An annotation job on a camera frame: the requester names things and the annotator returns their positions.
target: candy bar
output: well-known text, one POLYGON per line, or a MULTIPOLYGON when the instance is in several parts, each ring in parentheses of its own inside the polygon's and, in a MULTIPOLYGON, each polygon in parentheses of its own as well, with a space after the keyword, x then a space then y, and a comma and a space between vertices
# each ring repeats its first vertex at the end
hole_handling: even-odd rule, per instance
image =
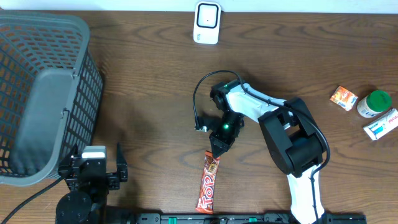
POLYGON ((213 197, 220 158, 214 159, 211 152, 205 153, 205 168, 201 176, 200 195, 196 211, 213 214, 213 197))

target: green bottle cap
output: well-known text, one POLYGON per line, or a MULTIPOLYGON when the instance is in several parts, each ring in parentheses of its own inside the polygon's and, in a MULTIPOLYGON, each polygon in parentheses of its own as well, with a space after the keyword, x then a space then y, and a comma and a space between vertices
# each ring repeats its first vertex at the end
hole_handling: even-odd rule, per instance
POLYGON ((373 91, 366 98, 366 104, 375 112, 383 112, 391 106, 391 97, 382 90, 373 91))

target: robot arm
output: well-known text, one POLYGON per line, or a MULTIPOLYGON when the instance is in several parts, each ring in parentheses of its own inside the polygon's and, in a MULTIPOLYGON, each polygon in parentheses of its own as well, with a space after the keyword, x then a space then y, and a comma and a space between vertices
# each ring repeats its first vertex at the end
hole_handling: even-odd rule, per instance
MULTIPOLYGON (((312 118, 307 106, 299 98, 289 101, 275 99, 252 89, 247 83, 244 87, 253 95, 299 110, 312 118)), ((287 174, 292 214, 300 223, 314 223, 317 219, 310 176, 322 163, 322 153, 325 151, 315 129, 299 116, 246 94, 237 80, 213 86, 210 97, 217 108, 224 111, 221 123, 210 136, 213 155, 218 157, 229 150, 242 127, 243 116, 259 123, 272 159, 287 174), (285 130, 296 125, 300 129, 288 136, 285 130)), ((321 217, 325 210, 320 201, 318 173, 314 179, 317 212, 318 217, 321 217)))
POLYGON ((86 146, 82 154, 75 145, 59 165, 70 190, 56 208, 56 224, 106 223, 106 199, 110 190, 127 182, 128 169, 120 144, 116 150, 116 172, 106 173, 105 146, 86 146))

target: label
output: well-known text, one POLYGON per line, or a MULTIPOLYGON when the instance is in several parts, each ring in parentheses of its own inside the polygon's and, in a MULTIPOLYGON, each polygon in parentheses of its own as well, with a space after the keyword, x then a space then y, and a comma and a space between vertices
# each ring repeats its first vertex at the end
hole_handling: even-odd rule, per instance
POLYGON ((380 112, 376 112, 372 110, 371 108, 368 107, 368 104, 366 103, 366 98, 363 98, 358 105, 356 106, 356 109, 358 110, 358 113, 364 117, 364 118, 373 118, 380 112))

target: white bottle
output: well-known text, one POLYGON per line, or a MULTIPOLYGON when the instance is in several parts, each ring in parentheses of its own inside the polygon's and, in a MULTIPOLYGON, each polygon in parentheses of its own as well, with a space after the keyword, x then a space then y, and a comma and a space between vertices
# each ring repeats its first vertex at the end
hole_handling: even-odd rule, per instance
POLYGON ((359 114, 364 118, 373 118, 391 106, 391 97, 382 90, 376 90, 363 98, 356 106, 359 114))

